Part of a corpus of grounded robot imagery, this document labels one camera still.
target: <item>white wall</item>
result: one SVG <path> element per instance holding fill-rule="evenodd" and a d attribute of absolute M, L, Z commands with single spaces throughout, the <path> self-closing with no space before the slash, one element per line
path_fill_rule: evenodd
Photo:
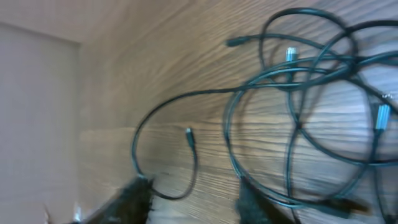
<path fill-rule="evenodd" d="M 78 46 L 0 24 L 0 224 L 72 219 Z"/>

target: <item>brown wooden surface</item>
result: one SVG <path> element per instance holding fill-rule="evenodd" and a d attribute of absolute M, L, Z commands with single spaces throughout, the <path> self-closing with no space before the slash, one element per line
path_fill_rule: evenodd
<path fill-rule="evenodd" d="M 226 88 L 259 71 L 257 44 L 226 48 L 224 40 L 255 34 L 273 13 L 288 7 L 315 7 L 336 13 L 349 24 L 370 19 L 398 19 L 396 0 L 374 1 L 148 1 L 133 0 L 114 11 L 81 50 L 80 198 L 83 209 L 98 208 L 118 187 L 135 176 L 130 159 L 131 137 L 140 119 L 158 103 L 190 90 Z M 329 22 L 309 16 L 287 16 L 273 32 L 325 42 L 338 33 Z M 396 47 L 397 31 L 366 30 L 358 34 L 364 54 Z M 282 62 L 288 46 L 270 40 L 265 52 L 272 63 Z M 342 43 L 337 49 L 344 50 Z M 369 67 L 364 74 L 374 86 L 396 92 L 396 70 Z M 142 168 L 156 177 L 156 187 L 178 194 L 190 181 L 192 156 L 184 129 L 195 130 L 200 159 L 197 186 L 189 198 L 155 201 L 152 223 L 237 223 L 234 211 L 238 181 L 221 135 L 221 115 L 230 94 L 195 96 L 167 106 L 144 129 L 138 148 Z M 369 149 L 369 116 L 364 96 L 356 87 L 338 82 L 314 89 L 318 99 L 306 127 L 336 152 L 364 158 Z M 396 124 L 383 140 L 383 157 L 396 157 Z M 284 154 L 292 129 L 285 95 L 274 89 L 249 91 L 239 105 L 233 126 L 236 155 L 260 182 L 281 192 Z M 383 168 L 386 197 L 396 191 L 396 167 Z M 294 183 L 298 197 L 326 195 L 338 189 L 355 167 L 330 159 L 304 139 L 297 142 Z M 369 179 L 355 198 L 374 206 Z M 314 210 L 299 211 L 303 223 L 379 223 L 354 215 L 341 220 Z"/>

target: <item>tangled cable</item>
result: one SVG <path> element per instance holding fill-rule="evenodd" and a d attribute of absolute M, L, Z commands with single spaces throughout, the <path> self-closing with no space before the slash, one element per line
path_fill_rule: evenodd
<path fill-rule="evenodd" d="M 294 37 L 291 35 L 267 33 L 267 28 L 273 21 L 282 16 L 292 15 L 292 14 L 306 14 L 306 15 L 324 18 L 336 24 L 342 31 L 338 35 L 334 36 L 331 40 L 329 40 L 325 45 L 313 42 L 311 40 Z M 271 16 L 269 20 L 263 25 L 260 34 L 237 37 L 227 40 L 226 45 L 228 47 L 235 47 L 241 44 L 245 44 L 246 42 L 249 42 L 251 40 L 258 40 L 259 60 L 262 67 L 261 72 L 255 75 L 254 77 L 250 78 L 246 82 L 244 82 L 241 86 L 237 86 L 235 88 L 191 91 L 188 93 L 175 96 L 156 106 L 139 123 L 134 138 L 132 140 L 132 146 L 131 146 L 132 163 L 137 173 L 141 177 L 145 177 L 137 161 L 137 155 L 136 155 L 137 142 L 142 128 L 144 127 L 146 122 L 148 122 L 148 120 L 152 117 L 152 115 L 154 115 L 158 110 L 160 110 L 164 106 L 176 100 L 180 100 L 182 98 L 186 98 L 189 96 L 213 94 L 213 93 L 233 93 L 231 98 L 226 104 L 223 113 L 222 126 L 223 126 L 224 140 L 229 152 L 229 158 L 231 160 L 232 167 L 239 179 L 247 180 L 253 187 L 259 189 L 262 192 L 263 196 L 268 198 L 270 201 L 277 203 L 281 206 L 291 208 L 295 222 L 300 223 L 299 218 L 296 216 L 294 212 L 294 209 L 297 208 L 314 208 L 330 215 L 342 218 L 348 218 L 350 209 L 346 207 L 344 204 L 345 197 L 348 196 L 356 188 L 359 181 L 368 172 L 371 171 L 374 177 L 374 190 L 378 204 L 380 206 L 382 217 L 386 223 L 393 223 L 394 220 L 396 220 L 395 216 L 387 214 L 385 212 L 385 208 L 382 203 L 382 198 L 380 196 L 381 186 L 379 185 L 379 181 L 377 181 L 378 180 L 377 168 L 385 166 L 396 166 L 398 165 L 398 159 L 381 161 L 377 158 L 377 149 L 379 146 L 379 140 L 387 126 L 389 113 L 397 114 L 398 107 L 396 107 L 393 104 L 390 98 L 385 97 L 385 94 L 383 94 L 381 91 L 373 88 L 372 86 L 369 86 L 361 78 L 359 71 L 363 67 L 375 63 L 397 66 L 398 60 L 396 58 L 398 57 L 398 51 L 384 52 L 382 54 L 372 55 L 368 57 L 360 56 L 358 42 L 354 38 L 353 34 L 359 30 L 372 28 L 372 27 L 398 27 L 398 21 L 395 20 L 368 21 L 348 27 L 345 22 L 343 22 L 339 17 L 333 15 L 330 12 L 322 11 L 319 9 L 312 9 L 312 8 L 291 8 L 280 11 Z M 309 58 L 300 58 L 300 59 L 293 57 L 289 59 L 287 62 L 269 66 L 266 64 L 266 61 L 263 56 L 263 45 L 264 41 L 270 38 L 287 39 L 312 46 L 316 49 L 319 49 L 318 56 L 309 57 Z M 332 51 L 331 48 L 341 39 L 345 38 L 347 38 L 350 42 L 351 52 L 348 55 L 342 55 Z M 341 64 L 341 66 L 339 66 L 336 69 L 324 69 L 317 67 L 319 63 L 326 61 L 337 61 Z M 309 67 L 299 66 L 300 64 L 308 62 L 311 63 Z M 297 72 L 306 72 L 304 82 L 294 81 L 295 73 Z M 313 75 L 316 73 L 321 74 L 321 76 L 318 78 L 312 78 Z M 275 82 L 274 78 L 279 76 L 284 76 L 286 82 Z M 309 134 L 306 131 L 303 125 L 302 111 L 307 96 L 307 90 L 313 86 L 326 85 L 328 83 L 335 82 L 338 80 L 345 80 L 357 86 L 358 88 L 362 89 L 365 92 L 368 98 L 369 110 L 371 112 L 372 122 L 374 124 L 373 125 L 374 131 L 373 131 L 373 143 L 371 146 L 371 150 L 368 155 L 368 158 L 364 161 L 345 157 L 327 149 L 325 146 L 320 144 L 313 136 L 311 136 L 311 134 Z M 260 88 L 270 88 L 270 87 L 277 88 L 281 91 L 286 92 L 288 109 L 295 123 L 286 153 L 285 174 L 284 174 L 285 186 L 287 188 L 286 195 L 279 193 L 275 190 L 272 190 L 260 184 L 256 179 L 254 179 L 249 174 L 249 172 L 243 168 L 241 163 L 235 157 L 233 153 L 233 145 L 231 144 L 231 135 L 230 135 L 231 119 L 233 117 L 234 109 L 239 103 L 239 100 L 245 94 L 245 91 L 260 89 Z M 295 110 L 294 101 L 292 99 L 292 93 L 294 91 L 299 91 L 301 93 L 301 100 L 298 110 Z M 371 103 L 372 99 L 378 99 L 378 101 L 380 102 L 379 104 L 380 106 L 375 106 L 374 103 Z M 312 144 L 315 149 L 327 154 L 328 156 L 336 160 L 358 167 L 355 175 L 349 181 L 347 181 L 347 183 L 344 186 L 342 186 L 339 191 L 331 195 L 327 195 L 325 198 L 316 201 L 302 200 L 299 198 L 295 198 L 292 195 L 292 183 L 291 183 L 292 151 L 295 144 L 295 140 L 297 139 L 297 136 L 299 134 L 301 134 L 310 144 Z M 164 195 L 158 192 L 157 190 L 153 189 L 153 193 L 155 195 L 169 200 L 177 200 L 188 196 L 189 193 L 194 188 L 196 175 L 198 172 L 198 157 L 191 129 L 187 129 L 187 139 L 188 139 L 188 144 L 193 153 L 193 174 L 192 174 L 191 184 L 183 194 L 177 197 Z"/>

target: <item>cable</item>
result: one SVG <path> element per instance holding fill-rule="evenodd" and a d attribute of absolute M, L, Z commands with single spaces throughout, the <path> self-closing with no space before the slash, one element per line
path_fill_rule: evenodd
<path fill-rule="evenodd" d="M 342 31 L 334 36 L 331 40 L 329 40 L 325 45 L 313 42 L 311 40 L 306 40 L 299 37 L 294 37 L 291 35 L 284 34 L 268 34 L 267 28 L 269 25 L 275 21 L 276 19 L 293 14 L 306 14 L 310 16 L 317 16 L 323 19 L 327 19 L 335 23 Z M 354 33 L 371 28 L 371 27 L 398 27 L 398 21 L 394 20 L 381 20 L 381 21 L 368 21 L 363 22 L 351 27 L 348 27 L 345 22 L 339 17 L 336 17 L 330 12 L 322 11 L 319 9 L 311 9 L 311 8 L 291 8 L 286 9 L 280 12 L 277 12 L 264 24 L 262 31 L 258 35 L 249 35 L 245 37 L 237 37 L 234 39 L 229 39 L 226 41 L 226 45 L 228 47 L 235 47 L 252 40 L 259 41 L 259 60 L 262 67 L 262 70 L 252 78 L 248 79 L 242 85 L 234 87 L 234 88 L 224 88 L 224 89 L 214 89 L 214 90 L 198 90 L 191 91 L 188 93 L 184 93 L 178 96 L 175 96 L 169 100 L 164 101 L 163 103 L 156 106 L 152 111 L 150 111 L 143 120 L 139 123 L 136 132 L 134 134 L 132 144 L 131 144 L 131 157 L 134 168 L 140 176 L 144 177 L 144 173 L 141 171 L 139 163 L 137 161 L 137 143 L 139 139 L 139 135 L 141 133 L 142 128 L 148 122 L 148 120 L 161 108 L 167 106 L 168 104 L 181 100 L 183 98 L 204 95 L 204 94 L 214 94 L 214 93 L 232 93 L 231 98 L 226 104 L 223 113 L 223 136 L 226 143 L 226 147 L 229 153 L 229 158 L 231 160 L 232 168 L 234 169 L 236 175 L 240 179 L 246 179 L 252 186 L 259 189 L 262 194 L 271 200 L 274 203 L 277 203 L 281 206 L 289 207 L 289 208 L 314 208 L 321 212 L 334 215 L 337 217 L 348 218 L 350 211 L 343 206 L 343 199 L 347 197 L 358 185 L 361 179 L 368 173 L 369 170 L 374 170 L 377 167 L 386 167 L 386 166 L 397 166 L 398 159 L 390 159 L 381 161 L 376 159 L 376 153 L 379 145 L 379 139 L 382 136 L 383 131 L 380 131 L 376 127 L 376 121 L 379 119 L 378 115 L 375 111 L 377 108 L 371 103 L 371 100 L 376 99 L 381 103 L 387 105 L 391 109 L 391 113 L 398 114 L 398 107 L 391 101 L 391 99 L 383 97 L 383 93 L 372 86 L 369 86 L 362 78 L 359 71 L 366 66 L 374 65 L 374 64 L 383 64 L 383 65 L 391 65 L 397 66 L 398 60 L 398 51 L 390 51 L 382 54 L 372 55 L 368 57 L 363 57 L 359 55 L 359 47 L 358 42 L 355 39 Z M 300 58 L 300 59 L 292 59 L 288 62 L 280 63 L 277 65 L 267 65 L 263 56 L 263 45 L 264 41 L 269 38 L 276 39 L 287 39 L 295 42 L 300 42 L 309 46 L 312 46 L 316 49 L 319 49 L 317 57 L 309 57 L 309 58 Z M 349 55 L 341 55 L 331 50 L 331 48 L 339 42 L 341 39 L 347 38 L 351 44 L 351 51 Z M 318 68 L 317 65 L 321 62 L 326 61 L 336 61 L 339 63 L 339 67 L 336 69 L 324 69 Z M 302 66 L 302 64 L 310 62 L 311 65 L 308 67 Z M 304 82 L 295 82 L 294 74 L 297 72 L 306 72 L 305 81 Z M 313 74 L 320 74 L 321 76 L 318 78 L 312 78 Z M 287 77 L 286 82 L 276 82 L 274 78 L 279 76 Z M 320 144 L 313 136 L 311 136 L 304 127 L 304 120 L 302 118 L 303 106 L 305 104 L 305 99 L 307 97 L 307 90 L 313 86 L 317 85 L 327 85 L 331 82 L 335 82 L 338 80 L 344 80 L 351 83 L 354 86 L 357 86 L 360 90 L 364 91 L 368 98 L 369 110 L 371 112 L 371 119 L 373 121 L 373 140 L 372 147 L 368 156 L 368 159 L 362 161 L 359 159 L 352 159 L 349 157 L 345 157 L 333 152 L 330 149 L 327 149 L 325 146 Z M 245 94 L 247 90 L 253 89 L 262 89 L 262 88 L 277 88 L 281 91 L 287 93 L 287 105 L 290 112 L 291 117 L 294 121 L 294 130 L 292 131 L 292 135 L 289 140 L 289 145 L 287 149 L 286 155 L 286 165 L 285 165 L 285 183 L 287 187 L 287 195 L 279 193 L 275 190 L 272 190 L 262 184 L 260 184 L 256 179 L 254 179 L 249 172 L 247 172 L 240 162 L 237 160 L 233 153 L 233 146 L 231 144 L 231 119 L 234 114 L 234 110 L 239 103 L 242 96 Z M 298 111 L 294 108 L 294 102 L 291 97 L 291 93 L 294 91 L 301 92 L 300 97 L 300 105 Z M 324 199 L 308 201 L 302 200 L 299 198 L 295 198 L 292 196 L 292 185 L 290 180 L 290 170 L 291 170 L 291 159 L 292 152 L 294 147 L 294 142 L 298 135 L 302 135 L 310 144 L 314 146 L 315 149 L 320 152 L 325 153 L 326 155 L 339 160 L 341 162 L 345 162 L 347 164 L 351 164 L 357 167 L 357 173 L 353 176 L 353 178 L 347 182 L 339 191 L 325 196 Z M 180 197 L 170 197 L 163 194 L 158 194 L 158 196 L 166 199 L 176 200 L 187 197 L 189 193 L 192 191 L 192 188 L 195 183 L 196 173 L 198 170 L 198 161 L 197 161 L 197 153 L 195 150 L 195 146 L 191 146 L 193 152 L 194 159 L 194 168 L 193 168 L 193 177 L 191 184 L 188 186 L 187 191 L 181 195 Z M 294 220 L 296 223 L 299 223 L 298 217 L 294 214 Z"/>

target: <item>black cable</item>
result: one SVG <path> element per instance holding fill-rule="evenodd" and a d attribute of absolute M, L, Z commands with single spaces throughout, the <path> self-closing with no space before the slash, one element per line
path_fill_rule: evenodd
<path fill-rule="evenodd" d="M 311 16 L 322 17 L 324 19 L 328 19 L 329 21 L 334 22 L 339 26 L 342 30 L 338 35 L 334 36 L 330 41 L 328 41 L 325 45 L 313 42 L 311 40 L 306 40 L 299 37 L 294 37 L 291 35 L 283 35 L 283 34 L 267 34 L 266 30 L 268 26 L 279 17 L 292 15 L 292 14 L 307 14 Z M 360 182 L 360 180 L 366 175 L 369 168 L 376 169 L 377 167 L 385 167 L 385 166 L 397 166 L 398 159 L 391 159 L 386 161 L 381 161 L 376 159 L 377 147 L 379 138 L 381 137 L 382 131 L 378 130 L 374 126 L 374 136 L 373 136 L 373 143 L 371 147 L 371 152 L 369 153 L 368 159 L 365 161 L 359 159 L 352 159 L 349 157 L 345 157 L 333 152 L 330 149 L 327 149 L 325 146 L 321 145 L 317 140 L 312 137 L 303 126 L 303 118 L 302 118 L 302 111 L 303 106 L 305 103 L 307 90 L 316 85 L 327 85 L 328 83 L 335 82 L 337 80 L 345 80 L 359 89 L 364 91 L 368 98 L 369 103 L 369 110 L 372 115 L 372 121 L 375 123 L 377 118 L 375 117 L 376 108 L 371 103 L 371 98 L 377 98 L 380 102 L 388 105 L 392 112 L 398 114 L 398 107 L 396 107 L 390 99 L 383 97 L 382 92 L 375 89 L 372 86 L 369 86 L 362 78 L 361 75 L 358 73 L 363 67 L 368 65 L 373 65 L 375 63 L 384 64 L 384 65 L 392 65 L 397 66 L 398 60 L 398 51 L 391 51 L 382 54 L 372 55 L 368 57 L 362 57 L 358 55 L 359 48 L 358 42 L 354 38 L 353 33 L 356 31 L 367 29 L 370 27 L 397 27 L 398 21 L 393 20 L 382 20 L 382 21 L 369 21 L 363 22 L 351 27 L 347 27 L 345 23 L 332 13 L 321 11 L 318 9 L 310 9 L 310 8 L 293 8 L 293 9 L 286 9 L 284 11 L 280 11 L 273 16 L 264 24 L 262 28 L 262 32 L 258 35 L 249 35 L 246 37 L 237 37 L 235 39 L 227 40 L 226 44 L 228 47 L 235 47 L 250 40 L 258 40 L 259 41 L 259 59 L 260 64 L 262 67 L 262 71 L 255 75 L 254 77 L 250 78 L 246 82 L 244 82 L 241 86 L 237 86 L 234 88 L 224 88 L 224 89 L 215 89 L 215 90 L 199 90 L 199 91 L 191 91 L 188 93 L 184 93 L 182 95 L 175 96 L 165 102 L 156 106 L 152 111 L 150 111 L 144 119 L 139 123 L 134 138 L 132 140 L 131 146 L 131 156 L 132 156 L 132 163 L 137 170 L 137 173 L 140 176 L 144 176 L 141 168 L 139 167 L 136 150 L 137 150 L 137 142 L 139 139 L 139 135 L 141 133 L 142 128 L 148 122 L 151 116 L 153 116 L 158 110 L 163 108 L 164 106 L 182 98 L 196 96 L 196 95 L 203 95 L 203 94 L 213 94 L 213 93 L 233 93 L 231 98 L 226 104 L 226 108 L 223 114 L 223 136 L 226 143 L 226 147 L 229 152 L 229 158 L 231 159 L 231 165 L 238 176 L 238 178 L 242 179 L 245 178 L 248 182 L 253 185 L 255 188 L 259 189 L 265 197 L 269 200 L 285 207 L 289 208 L 314 208 L 321 212 L 329 213 L 330 215 L 336 215 L 339 217 L 348 217 L 348 212 L 339 206 L 332 205 L 331 202 L 341 201 L 347 195 L 349 195 Z M 290 62 L 284 62 L 273 66 L 268 66 L 266 61 L 264 60 L 263 56 L 263 45 L 265 39 L 268 38 L 277 38 L 277 39 L 288 39 L 293 40 L 296 42 L 300 42 L 303 44 L 307 44 L 309 46 L 315 47 L 316 49 L 320 50 L 320 53 L 317 57 L 309 57 L 309 58 L 301 58 L 297 60 L 293 60 Z M 341 39 L 348 38 L 351 43 L 351 52 L 349 55 L 341 55 L 331 50 L 331 48 Z M 339 62 L 340 66 L 336 69 L 322 69 L 317 68 L 317 65 L 320 62 L 325 61 L 336 61 Z M 311 62 L 309 67 L 303 67 L 301 64 L 305 62 Z M 306 72 L 307 75 L 305 77 L 304 82 L 294 82 L 294 73 L 295 72 Z M 318 78 L 312 78 L 314 73 L 321 74 L 322 76 Z M 273 78 L 278 77 L 279 75 L 285 75 L 288 77 L 286 82 L 275 82 Z M 269 83 L 261 83 L 264 80 L 269 81 Z M 260 89 L 260 88 L 278 88 L 279 90 L 285 91 L 287 93 L 287 101 L 288 101 L 288 109 L 290 111 L 290 115 L 293 118 L 295 123 L 294 130 L 292 132 L 292 136 L 290 137 L 289 145 L 288 145 L 288 153 L 287 153 L 287 162 L 286 162 L 286 169 L 285 169 L 285 183 L 288 188 L 288 194 L 284 195 L 282 193 L 276 192 L 262 184 L 260 184 L 257 180 L 255 180 L 240 164 L 237 160 L 235 155 L 233 154 L 233 147 L 231 144 L 231 137 L 230 137 L 230 129 L 231 129 L 231 119 L 234 113 L 234 109 L 236 108 L 237 104 L 239 103 L 241 97 L 245 94 L 246 90 L 252 89 Z M 298 111 L 295 111 L 294 102 L 291 97 L 291 93 L 294 91 L 301 91 L 301 100 L 300 106 Z M 351 179 L 351 181 L 347 182 L 339 191 L 327 195 L 324 199 L 316 200 L 316 201 L 308 201 L 295 198 L 292 195 L 292 188 L 290 183 L 290 166 L 291 166 L 291 159 L 292 159 L 292 149 L 294 146 L 294 142 L 297 136 L 301 134 L 310 144 L 314 146 L 315 149 L 329 155 L 330 157 L 337 159 L 341 162 L 345 162 L 354 166 L 358 167 L 357 173 Z M 195 177 L 198 169 L 198 161 L 197 155 L 195 150 L 195 144 L 191 146 L 193 152 L 193 159 L 194 159 L 194 168 L 193 168 L 193 177 L 190 186 L 188 187 L 187 191 L 179 197 L 171 197 L 161 193 L 157 195 L 171 200 L 181 199 L 186 196 L 192 191 L 192 188 L 195 184 Z"/>

